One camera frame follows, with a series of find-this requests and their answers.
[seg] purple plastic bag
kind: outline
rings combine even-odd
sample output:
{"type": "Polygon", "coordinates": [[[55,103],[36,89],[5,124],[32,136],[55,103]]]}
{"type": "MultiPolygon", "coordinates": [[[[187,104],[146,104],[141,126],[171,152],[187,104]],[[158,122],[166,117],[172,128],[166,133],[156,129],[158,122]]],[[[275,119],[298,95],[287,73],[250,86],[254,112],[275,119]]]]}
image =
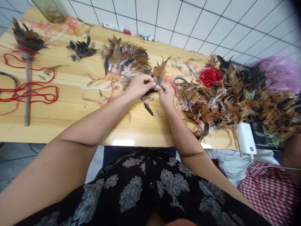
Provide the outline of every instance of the purple plastic bag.
{"type": "Polygon", "coordinates": [[[274,92],[301,90],[301,65],[288,56],[271,56],[257,63],[266,72],[266,87],[274,92]]]}

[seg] table surface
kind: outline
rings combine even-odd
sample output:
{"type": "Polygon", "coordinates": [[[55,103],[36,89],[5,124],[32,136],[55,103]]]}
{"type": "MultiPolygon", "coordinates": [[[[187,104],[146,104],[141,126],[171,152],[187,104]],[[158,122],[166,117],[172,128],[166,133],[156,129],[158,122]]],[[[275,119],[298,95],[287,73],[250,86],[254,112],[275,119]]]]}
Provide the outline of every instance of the table surface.
{"type": "MultiPolygon", "coordinates": [[[[27,25],[36,25],[48,23],[42,14],[34,7],[29,9],[24,18],[21,19],[27,25]]],[[[43,49],[40,54],[36,56],[36,60],[32,63],[32,68],[53,67],[55,65],[69,65],[57,69],[57,76],[51,83],[59,87],[59,99],[57,102],[47,105],[41,102],[31,104],[31,118],[30,126],[24,126],[24,103],[19,105],[19,109],[12,114],[0,116],[0,141],[1,142],[27,142],[27,143],[48,143],[65,128],[81,119],[85,115],[99,108],[99,105],[93,102],[86,102],[84,107],[83,95],[87,98],[99,98],[96,90],[86,90],[82,87],[91,81],[85,73],[93,73],[95,71],[100,77],[104,77],[104,60],[97,53],[92,57],[84,58],[83,61],[92,69],[89,69],[82,62],[73,62],[68,57],[71,52],[66,46],[69,40],[83,40],[82,35],[88,25],[78,22],[79,28],[78,37],[74,35],[72,29],[68,29],[59,39],[53,42],[54,45],[48,45],[48,49],[43,49]]],[[[60,31],[66,28],[66,24],[52,25],[51,31],[60,31]]],[[[43,37],[48,35],[47,29],[35,28],[43,37]]],[[[90,36],[92,43],[96,49],[100,49],[102,44],[107,43],[107,38],[112,38],[113,34],[121,37],[123,41],[131,41],[134,44],[140,45],[147,50],[150,58],[151,66],[155,66],[156,61],[161,62],[163,56],[167,59],[181,57],[179,63],[183,63],[191,57],[200,59],[194,61],[200,67],[205,66],[205,62],[209,59],[199,53],[188,50],[183,50],[174,46],[163,44],[160,42],[143,41],[140,37],[130,36],[109,29],[102,26],[95,25],[91,28],[90,36]]],[[[16,40],[12,35],[12,29],[9,29],[0,39],[0,45],[14,48],[16,40]]],[[[0,55],[11,52],[10,50],[0,46],[0,55]]],[[[15,66],[25,66],[25,63],[18,62],[12,57],[9,57],[9,62],[15,66]]],[[[182,72],[176,70],[168,63],[167,72],[173,77],[183,75],[182,72]]],[[[182,71],[189,73],[185,64],[182,71]]],[[[1,71],[14,75],[20,81],[20,84],[25,82],[25,69],[17,69],[9,67],[4,63],[3,57],[0,58],[1,71]]],[[[32,81],[42,81],[39,75],[49,79],[47,75],[42,72],[33,72],[32,81]]],[[[5,89],[14,88],[11,79],[0,76],[0,86],[5,89]]],[[[105,82],[100,84],[93,84],[103,87],[105,82]]],[[[103,91],[104,95],[110,95],[109,91],[103,91]]],[[[7,98],[9,95],[2,93],[1,98],[7,98]]],[[[154,98],[150,104],[150,108],[154,112],[151,116],[144,108],[143,102],[137,100],[130,107],[129,111],[118,121],[111,133],[100,143],[100,145],[122,145],[122,146],[144,146],[144,147],[170,147],[174,146],[170,127],[167,117],[160,106],[159,96],[157,93],[151,94],[154,98]]],[[[16,102],[0,103],[0,114],[13,110],[16,102]]],[[[188,127],[194,125],[186,122],[188,127]]],[[[232,135],[228,136],[225,131],[215,131],[209,134],[201,142],[204,148],[220,148],[220,149],[238,149],[238,143],[232,135]]]]}

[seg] checkered fabric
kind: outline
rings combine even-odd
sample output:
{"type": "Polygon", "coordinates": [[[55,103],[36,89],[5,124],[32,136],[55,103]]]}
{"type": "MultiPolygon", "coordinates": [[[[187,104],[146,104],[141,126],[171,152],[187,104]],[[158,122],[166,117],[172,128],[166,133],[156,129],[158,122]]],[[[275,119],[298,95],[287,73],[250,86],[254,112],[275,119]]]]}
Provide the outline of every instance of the checkered fabric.
{"type": "MultiPolygon", "coordinates": [[[[252,163],[253,167],[275,165],[252,163]]],[[[300,201],[300,186],[284,169],[248,167],[247,177],[238,189],[254,208],[271,224],[289,225],[300,201]]]]}

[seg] black floral dress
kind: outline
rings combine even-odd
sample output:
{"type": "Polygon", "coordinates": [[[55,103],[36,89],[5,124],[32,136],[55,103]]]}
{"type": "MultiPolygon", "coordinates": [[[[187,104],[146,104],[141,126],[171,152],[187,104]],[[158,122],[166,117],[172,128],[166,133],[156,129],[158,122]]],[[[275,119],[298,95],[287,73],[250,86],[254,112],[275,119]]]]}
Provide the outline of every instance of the black floral dress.
{"type": "Polygon", "coordinates": [[[270,225],[262,216],[159,151],[117,159],[96,179],[16,225],[145,225],[156,210],[168,223],[270,225]]]}

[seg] charging cable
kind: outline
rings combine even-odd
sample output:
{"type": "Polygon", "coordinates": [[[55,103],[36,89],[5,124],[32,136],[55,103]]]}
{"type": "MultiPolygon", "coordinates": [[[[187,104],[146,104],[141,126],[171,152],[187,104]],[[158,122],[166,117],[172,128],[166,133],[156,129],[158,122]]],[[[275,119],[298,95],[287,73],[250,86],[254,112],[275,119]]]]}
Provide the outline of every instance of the charging cable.
{"type": "Polygon", "coordinates": [[[251,165],[251,164],[253,163],[253,161],[254,161],[254,155],[250,154],[250,157],[251,157],[251,162],[248,163],[248,164],[246,165],[246,167],[245,167],[242,171],[240,171],[240,172],[238,172],[238,173],[226,172],[226,171],[224,171],[223,168],[222,168],[222,162],[224,162],[225,160],[237,160],[237,159],[234,159],[234,158],[232,158],[232,159],[222,159],[222,160],[220,161],[220,163],[219,163],[219,164],[220,164],[220,168],[221,168],[221,170],[222,170],[224,173],[230,173],[230,174],[240,174],[240,173],[244,172],[248,167],[251,167],[251,168],[253,168],[253,169],[262,169],[262,168],[276,167],[276,168],[283,168],[283,169],[290,169],[290,170],[301,170],[301,169],[298,169],[298,168],[290,168],[290,167],[283,167],[283,166],[262,166],[262,167],[253,167],[253,166],[250,166],[250,165],[251,165]]]}

